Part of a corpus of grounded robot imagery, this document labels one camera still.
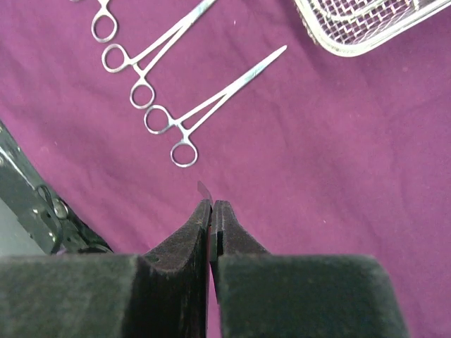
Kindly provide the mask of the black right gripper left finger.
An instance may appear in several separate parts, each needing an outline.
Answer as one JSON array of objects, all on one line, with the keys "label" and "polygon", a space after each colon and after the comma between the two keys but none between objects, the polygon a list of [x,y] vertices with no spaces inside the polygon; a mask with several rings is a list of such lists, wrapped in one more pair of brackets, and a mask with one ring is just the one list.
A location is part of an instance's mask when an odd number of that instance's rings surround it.
[{"label": "black right gripper left finger", "polygon": [[211,204],[143,255],[1,259],[2,337],[205,337]]}]

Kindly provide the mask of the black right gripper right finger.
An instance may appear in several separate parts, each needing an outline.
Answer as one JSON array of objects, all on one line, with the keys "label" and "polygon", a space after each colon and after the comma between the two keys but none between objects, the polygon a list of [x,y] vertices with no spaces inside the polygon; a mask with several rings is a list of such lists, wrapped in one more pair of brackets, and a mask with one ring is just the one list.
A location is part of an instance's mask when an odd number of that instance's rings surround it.
[{"label": "black right gripper right finger", "polygon": [[408,337],[393,285],[370,256],[269,253],[217,201],[211,271],[223,337]]}]

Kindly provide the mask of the metal mesh tray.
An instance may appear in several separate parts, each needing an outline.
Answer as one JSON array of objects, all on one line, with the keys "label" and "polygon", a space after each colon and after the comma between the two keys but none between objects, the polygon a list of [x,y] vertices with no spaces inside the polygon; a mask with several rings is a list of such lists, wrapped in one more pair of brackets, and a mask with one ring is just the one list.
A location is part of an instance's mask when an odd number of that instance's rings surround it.
[{"label": "metal mesh tray", "polygon": [[341,57],[361,56],[450,7],[449,0],[294,0],[309,37]]}]

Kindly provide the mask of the steel forceps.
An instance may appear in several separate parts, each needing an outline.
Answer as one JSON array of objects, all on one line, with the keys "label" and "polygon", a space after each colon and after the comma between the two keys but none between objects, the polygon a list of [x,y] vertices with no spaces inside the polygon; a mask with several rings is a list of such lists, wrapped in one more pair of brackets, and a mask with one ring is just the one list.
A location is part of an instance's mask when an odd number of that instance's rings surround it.
[{"label": "steel forceps", "polygon": [[[276,49],[266,58],[258,62],[254,67],[250,68],[247,72],[242,74],[238,79],[230,83],[228,86],[226,86],[221,91],[217,92],[204,102],[200,103],[198,106],[195,106],[193,109],[189,110],[179,118],[174,118],[169,110],[162,105],[151,105],[144,114],[144,126],[150,134],[154,135],[163,134],[172,127],[178,129],[182,137],[180,141],[174,144],[171,148],[171,161],[179,168],[189,168],[197,162],[199,155],[197,147],[192,143],[190,139],[194,131],[197,130],[202,124],[204,124],[205,121],[210,118],[220,107],[222,107],[222,105],[233,95],[239,92],[245,85],[249,84],[254,78],[259,76],[267,67],[272,64],[272,62],[274,62],[279,56],[281,56],[287,50],[287,48],[287,45],[283,45],[280,48]],[[201,112],[208,106],[211,106],[211,108],[192,127],[186,128],[183,125],[184,122],[186,122],[192,116]],[[153,129],[149,124],[149,117],[154,111],[161,111],[162,113],[164,113],[167,120],[166,126],[162,127],[160,130]],[[191,148],[191,150],[193,150],[194,157],[189,163],[179,162],[175,158],[175,150],[181,146],[188,146]]]}]

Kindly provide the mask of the steel scissors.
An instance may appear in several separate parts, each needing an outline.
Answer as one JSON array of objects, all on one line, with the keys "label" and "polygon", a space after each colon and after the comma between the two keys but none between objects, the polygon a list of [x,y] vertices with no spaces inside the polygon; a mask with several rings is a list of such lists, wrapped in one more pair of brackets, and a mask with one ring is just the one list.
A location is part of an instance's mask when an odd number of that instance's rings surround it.
[{"label": "steel scissors", "polygon": [[201,181],[197,182],[198,192],[202,195],[203,199],[208,199],[211,203],[213,202],[210,191],[206,188],[205,184]]}]

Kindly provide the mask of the purple cloth wrap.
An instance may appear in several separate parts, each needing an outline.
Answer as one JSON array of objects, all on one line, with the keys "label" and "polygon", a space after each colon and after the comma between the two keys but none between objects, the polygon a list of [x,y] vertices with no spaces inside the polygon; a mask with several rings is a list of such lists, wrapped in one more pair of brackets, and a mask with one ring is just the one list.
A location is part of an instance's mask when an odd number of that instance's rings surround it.
[{"label": "purple cloth wrap", "polygon": [[150,72],[174,116],[285,52],[170,160],[137,78],[101,64],[96,1],[1,2],[1,120],[40,175],[115,251],[182,225],[202,183],[275,254],[369,254],[413,337],[450,336],[450,11],[356,58],[315,45],[291,1],[217,1]]}]

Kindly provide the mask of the steel clamp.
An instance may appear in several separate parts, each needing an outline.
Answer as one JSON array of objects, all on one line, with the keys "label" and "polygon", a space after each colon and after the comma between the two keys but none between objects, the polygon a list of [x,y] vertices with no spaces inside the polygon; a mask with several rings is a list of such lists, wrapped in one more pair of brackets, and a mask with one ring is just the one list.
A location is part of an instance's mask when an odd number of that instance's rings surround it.
[{"label": "steel clamp", "polygon": [[117,34],[118,21],[109,8],[109,0],[98,0],[98,11],[94,14],[91,23],[93,38],[102,44],[110,42]]}]

